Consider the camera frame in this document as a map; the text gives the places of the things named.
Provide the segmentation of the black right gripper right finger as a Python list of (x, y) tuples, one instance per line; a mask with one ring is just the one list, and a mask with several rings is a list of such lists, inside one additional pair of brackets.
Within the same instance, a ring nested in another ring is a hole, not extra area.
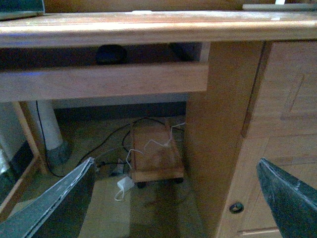
[(284, 238), (317, 236), (317, 190), (261, 158), (257, 175), (264, 199)]

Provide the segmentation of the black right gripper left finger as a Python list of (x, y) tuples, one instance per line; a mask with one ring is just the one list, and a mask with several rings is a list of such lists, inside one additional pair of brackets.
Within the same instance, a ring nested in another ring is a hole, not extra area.
[(76, 238), (79, 236), (96, 180), (88, 158), (41, 196), (0, 225), (2, 238)]

